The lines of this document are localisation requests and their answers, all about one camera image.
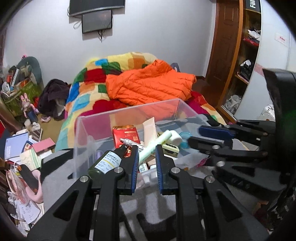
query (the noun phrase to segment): green glass bottle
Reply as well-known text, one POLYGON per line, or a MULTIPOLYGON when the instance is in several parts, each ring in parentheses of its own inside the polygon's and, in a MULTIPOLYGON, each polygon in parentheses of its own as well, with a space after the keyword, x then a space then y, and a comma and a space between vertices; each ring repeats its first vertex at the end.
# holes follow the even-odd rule
POLYGON ((126 145, 122 145, 115 150, 105 151, 105 153, 88 169, 89 176, 94 178, 119 167, 127 148, 126 145))

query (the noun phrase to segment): bottle label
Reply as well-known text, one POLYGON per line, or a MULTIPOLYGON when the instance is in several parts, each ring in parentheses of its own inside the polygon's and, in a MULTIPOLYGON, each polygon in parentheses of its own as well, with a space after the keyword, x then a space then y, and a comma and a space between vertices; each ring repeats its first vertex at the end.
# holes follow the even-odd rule
POLYGON ((115 154, 112 151, 109 151, 102 160, 99 161, 95 168, 100 170, 102 173, 106 174, 108 171, 119 167, 121 158, 119 155, 115 154))
POLYGON ((144 171, 148 171, 148 167, 146 162, 143 162, 140 166, 139 166, 139 172, 144 172, 144 171))

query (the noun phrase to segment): blue book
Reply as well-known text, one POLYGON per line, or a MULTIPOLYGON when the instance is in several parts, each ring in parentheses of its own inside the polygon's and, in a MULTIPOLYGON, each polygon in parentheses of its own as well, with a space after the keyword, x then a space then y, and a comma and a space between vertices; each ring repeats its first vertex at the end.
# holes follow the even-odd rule
POLYGON ((28 139, 28 132, 7 138, 4 150, 5 160, 19 156, 22 153, 28 139))
POLYGON ((4 129, 4 132, 2 133, 2 136, 0 138, 0 157, 5 160, 5 143, 6 143, 6 139, 10 137, 10 133, 7 129, 4 129))

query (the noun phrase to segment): wooden door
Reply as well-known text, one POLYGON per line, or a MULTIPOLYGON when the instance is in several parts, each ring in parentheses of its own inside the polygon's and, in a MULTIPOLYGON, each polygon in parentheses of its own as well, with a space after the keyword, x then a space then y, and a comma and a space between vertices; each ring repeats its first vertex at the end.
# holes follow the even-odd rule
POLYGON ((217 0, 216 24, 205 98, 216 107, 232 64, 239 30, 239 1, 217 0))

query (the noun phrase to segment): orange puffer jacket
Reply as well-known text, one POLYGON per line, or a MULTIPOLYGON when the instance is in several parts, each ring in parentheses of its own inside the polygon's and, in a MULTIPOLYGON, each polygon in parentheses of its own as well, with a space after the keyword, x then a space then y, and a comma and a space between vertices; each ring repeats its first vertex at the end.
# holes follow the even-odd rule
POLYGON ((195 75, 176 72, 165 61, 155 60, 143 69, 108 74, 106 88, 110 99, 139 105, 175 98, 187 100, 195 82, 195 75))

